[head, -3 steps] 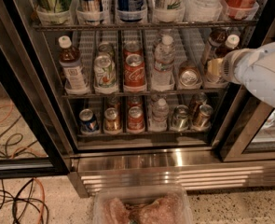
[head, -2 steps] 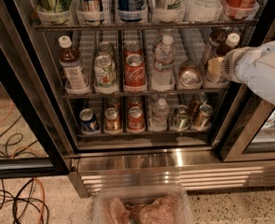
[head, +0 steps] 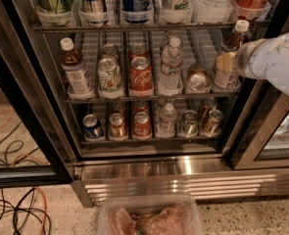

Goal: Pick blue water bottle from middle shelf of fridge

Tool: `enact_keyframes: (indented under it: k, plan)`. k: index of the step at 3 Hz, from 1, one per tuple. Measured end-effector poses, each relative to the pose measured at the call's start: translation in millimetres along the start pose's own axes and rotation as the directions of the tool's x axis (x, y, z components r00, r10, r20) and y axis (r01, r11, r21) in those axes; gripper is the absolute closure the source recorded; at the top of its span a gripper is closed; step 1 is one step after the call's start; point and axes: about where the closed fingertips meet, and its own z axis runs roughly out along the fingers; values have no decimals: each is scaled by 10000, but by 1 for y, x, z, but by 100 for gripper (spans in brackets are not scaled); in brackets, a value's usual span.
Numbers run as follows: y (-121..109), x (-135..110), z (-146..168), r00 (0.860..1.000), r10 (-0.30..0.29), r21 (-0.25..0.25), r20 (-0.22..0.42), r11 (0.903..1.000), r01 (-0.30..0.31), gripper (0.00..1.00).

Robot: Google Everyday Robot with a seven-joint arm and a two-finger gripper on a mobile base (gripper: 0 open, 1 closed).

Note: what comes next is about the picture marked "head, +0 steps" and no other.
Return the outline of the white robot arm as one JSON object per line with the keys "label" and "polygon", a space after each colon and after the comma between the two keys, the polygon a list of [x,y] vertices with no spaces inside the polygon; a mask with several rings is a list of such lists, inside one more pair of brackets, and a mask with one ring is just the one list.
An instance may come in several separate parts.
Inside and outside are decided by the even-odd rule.
{"label": "white robot arm", "polygon": [[216,65],[229,65],[242,77],[265,79],[289,96],[289,32],[248,42],[235,53],[218,56]]}

